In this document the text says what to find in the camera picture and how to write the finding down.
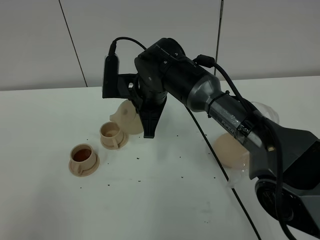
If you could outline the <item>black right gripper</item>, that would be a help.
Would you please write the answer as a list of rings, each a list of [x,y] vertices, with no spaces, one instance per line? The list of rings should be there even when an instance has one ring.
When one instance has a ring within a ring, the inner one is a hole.
[[[190,63],[176,40],[162,38],[139,54],[134,64],[139,75],[139,94],[142,98],[137,111],[143,137],[153,139],[168,93],[184,106],[188,105]]]

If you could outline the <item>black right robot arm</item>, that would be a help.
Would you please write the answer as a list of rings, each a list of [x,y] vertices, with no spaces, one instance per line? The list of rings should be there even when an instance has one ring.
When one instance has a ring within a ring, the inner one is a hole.
[[[289,227],[320,236],[320,141],[309,131],[280,126],[244,99],[232,81],[222,91],[208,68],[219,68],[209,56],[189,59],[171,38],[162,38],[134,60],[136,108],[145,138],[153,138],[171,94],[190,111],[205,112],[249,152],[249,177],[263,209]]]

